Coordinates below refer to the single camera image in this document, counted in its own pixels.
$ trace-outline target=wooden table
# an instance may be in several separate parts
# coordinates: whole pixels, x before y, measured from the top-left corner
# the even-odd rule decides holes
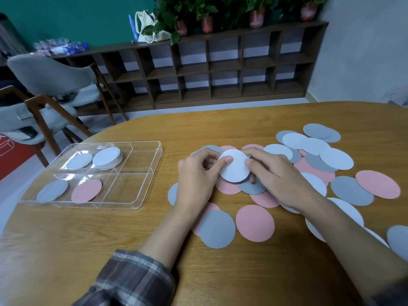
[[[81,297],[117,248],[136,250],[170,209],[167,191],[177,162],[204,145],[276,143],[281,130],[302,132],[322,123],[341,133],[331,144],[354,159],[354,168],[395,179],[402,195],[359,207],[367,228],[385,238],[408,225],[408,111],[376,103],[331,102],[156,115],[122,123],[86,142],[160,140],[164,153],[140,210],[28,207],[19,204],[3,234],[0,296],[10,305],[66,305]],[[330,188],[328,197],[334,196]],[[211,199],[233,218],[249,195]],[[174,305],[354,305],[360,298],[328,246],[307,229],[303,216],[269,209],[272,238],[250,242],[237,232],[226,248],[206,247],[190,234],[177,263]]]

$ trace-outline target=gray chair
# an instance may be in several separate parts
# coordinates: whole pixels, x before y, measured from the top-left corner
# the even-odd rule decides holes
[[[122,115],[126,120],[129,120],[96,64],[84,68],[74,68],[49,57],[19,55],[9,58],[7,65],[33,95],[46,94],[51,97],[58,97],[76,93],[73,99],[64,103],[64,105],[71,107],[84,106],[99,100],[103,101],[110,121],[115,125],[115,120],[102,90],[105,88]]]
[[[46,95],[27,99],[26,95],[13,86],[0,89],[0,96],[7,94],[15,94],[26,101],[0,107],[0,133],[17,143],[33,146],[45,167],[48,166],[48,161],[41,152],[45,141],[49,143],[56,156],[61,153],[54,139],[55,133],[62,130],[70,143],[74,143],[73,139],[82,142],[82,139],[66,127],[73,124],[88,137],[92,135],[75,119],[77,112],[71,106],[59,105]],[[34,137],[27,137],[19,131],[24,127],[32,127],[37,134]]]

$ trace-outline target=gray paper circle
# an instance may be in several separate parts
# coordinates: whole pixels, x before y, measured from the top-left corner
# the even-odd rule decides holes
[[[284,131],[280,131],[276,134],[276,140],[281,143],[282,145],[284,145],[282,138],[283,136],[285,136],[288,133],[296,133],[295,131],[290,131],[290,130],[284,130]]]
[[[261,183],[258,177],[256,177],[254,184],[251,183],[247,177],[243,182],[238,183],[238,188],[240,188],[242,192],[251,195],[261,194],[266,191],[265,186]]]
[[[329,173],[333,173],[333,172],[337,171],[337,169],[332,168],[331,166],[329,166],[329,165],[327,165],[326,163],[324,163],[324,162],[322,161],[322,159],[321,159],[319,156],[317,156],[317,155],[308,153],[308,154],[305,156],[305,158],[306,158],[306,162],[307,162],[310,166],[314,167],[314,168],[317,169],[317,170],[321,170],[321,171],[323,171],[323,172],[329,172]]]
[[[177,188],[178,188],[178,182],[176,182],[174,185],[171,186],[167,194],[167,199],[169,200],[171,205],[174,205],[174,203],[176,203]]]
[[[336,143],[341,139],[341,135],[339,132],[337,132],[334,129],[329,128],[331,133],[328,138],[322,138],[322,141],[325,141],[326,143]]]
[[[44,188],[42,188],[37,194],[37,201],[40,203],[48,203],[54,201],[61,196],[68,188],[67,180],[55,180]]]
[[[392,226],[387,231],[390,248],[408,262],[408,226]]]
[[[303,132],[314,138],[328,138],[331,134],[330,128],[318,123],[309,123],[303,127]]]
[[[226,247],[235,237],[234,219],[225,211],[210,211],[201,219],[198,233],[208,247]]]
[[[288,148],[290,150],[292,150],[292,153],[293,153],[293,156],[292,156],[292,159],[290,159],[290,162],[291,163],[299,162],[300,159],[302,158],[302,154],[299,152],[299,150],[298,149],[293,149],[293,148],[290,148],[290,147],[288,147]]]
[[[210,148],[211,150],[214,150],[214,151],[216,151],[218,153],[223,153],[223,150],[220,147],[216,146],[216,145],[204,146],[204,147],[200,148],[199,150],[194,151],[194,153],[198,153],[200,150],[203,150],[204,148]]]
[[[374,195],[364,190],[355,178],[349,176],[337,176],[330,182],[330,187],[339,199],[355,206],[370,205],[374,201]]]

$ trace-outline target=teal wall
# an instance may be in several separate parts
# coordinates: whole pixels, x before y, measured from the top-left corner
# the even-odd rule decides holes
[[[2,0],[6,14],[24,40],[64,36],[99,46],[133,40],[130,14],[153,9],[153,0]]]

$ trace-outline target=floor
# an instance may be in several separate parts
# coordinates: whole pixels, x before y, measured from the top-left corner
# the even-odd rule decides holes
[[[287,104],[299,104],[308,103],[305,98],[296,99],[280,99],[280,100],[270,100],[270,101],[259,101],[259,102],[245,102],[245,103],[233,103],[233,104],[218,104],[218,105],[207,105],[207,106],[194,106],[194,107],[184,107],[184,108],[169,108],[160,110],[146,110],[141,112],[127,113],[130,119],[140,118],[149,115],[157,114],[171,114],[171,113],[186,113],[194,111],[212,111],[221,109],[232,109],[232,108],[247,108],[247,107],[262,107],[262,106],[276,106],[276,105],[287,105]],[[111,126],[109,118],[107,115],[96,115],[96,116],[84,116],[81,117],[82,121],[89,127],[92,133],[98,133]],[[125,119],[120,114],[115,114],[115,120],[117,123],[124,122]],[[80,133],[76,128],[70,127],[77,135],[85,139],[86,137]],[[64,150],[69,142],[65,138],[62,132],[55,135],[55,140],[60,146],[61,150]],[[55,159],[55,155],[48,145],[43,148],[43,153],[47,157],[49,162]],[[36,156],[33,156],[11,174],[0,181],[0,193],[2,200],[0,201],[0,236],[3,233],[3,229],[10,218],[15,206],[18,203],[19,198],[22,196],[24,191],[29,187],[31,182],[44,170],[44,167],[38,160]]]

